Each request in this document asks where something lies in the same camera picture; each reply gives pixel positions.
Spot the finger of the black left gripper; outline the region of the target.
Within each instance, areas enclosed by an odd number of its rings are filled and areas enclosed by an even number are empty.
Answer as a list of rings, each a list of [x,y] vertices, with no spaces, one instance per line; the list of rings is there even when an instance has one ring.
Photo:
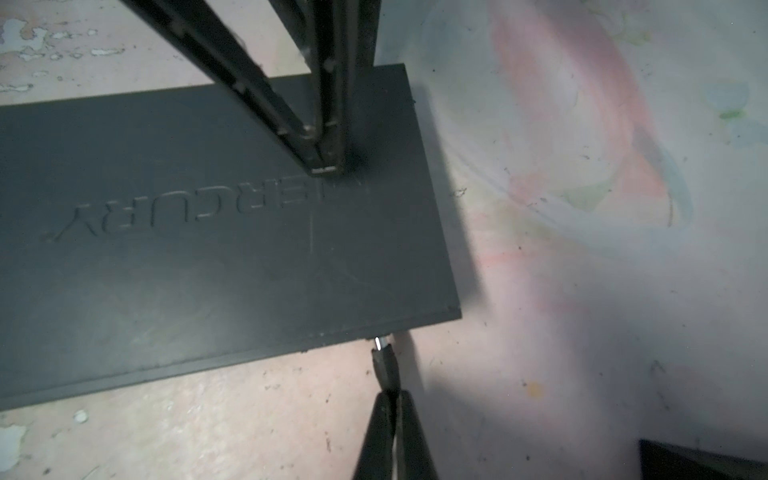
[[[133,0],[125,5],[224,86],[308,173],[321,173],[317,144],[269,78],[205,1]]]
[[[357,73],[374,64],[379,1],[272,1],[310,70],[313,123],[305,127],[312,176],[342,173],[350,158],[350,105]]]

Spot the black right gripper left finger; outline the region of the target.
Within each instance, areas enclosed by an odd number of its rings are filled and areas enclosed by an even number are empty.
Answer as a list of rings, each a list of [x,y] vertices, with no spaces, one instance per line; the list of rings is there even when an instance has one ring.
[[[392,480],[394,478],[394,440],[396,393],[380,392],[374,401],[353,480]]]

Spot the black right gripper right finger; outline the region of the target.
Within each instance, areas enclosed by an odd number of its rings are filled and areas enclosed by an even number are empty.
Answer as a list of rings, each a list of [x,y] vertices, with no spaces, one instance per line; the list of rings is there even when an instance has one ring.
[[[400,480],[438,480],[412,395],[401,390],[396,400],[395,465]]]

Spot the black ribbed network switch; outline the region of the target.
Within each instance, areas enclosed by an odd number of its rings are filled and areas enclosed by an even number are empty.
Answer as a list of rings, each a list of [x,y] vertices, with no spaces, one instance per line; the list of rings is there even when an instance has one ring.
[[[641,439],[641,475],[645,480],[767,479],[767,463]]]

